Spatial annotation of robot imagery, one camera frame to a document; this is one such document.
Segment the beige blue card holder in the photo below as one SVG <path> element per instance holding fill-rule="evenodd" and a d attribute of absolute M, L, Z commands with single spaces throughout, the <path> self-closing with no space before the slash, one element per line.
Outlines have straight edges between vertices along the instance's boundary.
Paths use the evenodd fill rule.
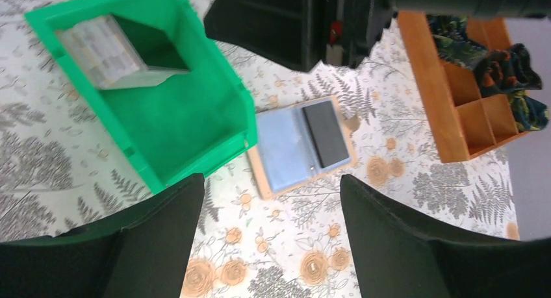
<path fill-rule="evenodd" d="M 301 108 L 327 100 L 335 107 L 350 161 L 322 169 Z M 258 142 L 247 156 L 259 196 L 264 200 L 275 199 L 358 161 L 351 135 L 359 129 L 361 120 L 358 115 L 347 118 L 334 95 L 260 112 L 256 115 L 256 125 Z"/>

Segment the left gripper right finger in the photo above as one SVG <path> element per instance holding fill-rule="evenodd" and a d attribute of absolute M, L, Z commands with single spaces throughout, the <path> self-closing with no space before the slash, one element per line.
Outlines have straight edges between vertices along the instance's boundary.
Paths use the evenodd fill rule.
<path fill-rule="evenodd" d="M 362 297 L 549 297 L 550 239 L 520 242 L 462 229 L 353 175 L 340 202 Z"/>

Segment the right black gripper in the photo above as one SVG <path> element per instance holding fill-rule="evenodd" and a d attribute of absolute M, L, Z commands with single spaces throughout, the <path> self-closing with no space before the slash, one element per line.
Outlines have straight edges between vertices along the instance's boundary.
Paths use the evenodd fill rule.
<path fill-rule="evenodd" d="M 308 72 L 321 58 L 358 68 L 393 16 L 389 0 L 214 0 L 204 26 L 210 39 Z"/>

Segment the black credit card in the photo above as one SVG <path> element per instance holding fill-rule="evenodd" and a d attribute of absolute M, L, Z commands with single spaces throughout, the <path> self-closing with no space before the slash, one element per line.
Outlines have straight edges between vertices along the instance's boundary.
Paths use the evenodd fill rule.
<path fill-rule="evenodd" d="M 319 101 L 302 107 L 301 112 L 320 167 L 329 169 L 348 163 L 350 154 L 333 102 Z"/>

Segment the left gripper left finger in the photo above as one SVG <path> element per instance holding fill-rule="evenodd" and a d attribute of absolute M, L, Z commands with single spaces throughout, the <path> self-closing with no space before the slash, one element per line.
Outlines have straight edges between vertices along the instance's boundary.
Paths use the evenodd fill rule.
<path fill-rule="evenodd" d="M 200 173 L 61 235 L 1 244 L 2 297 L 178 297 L 205 196 Z"/>

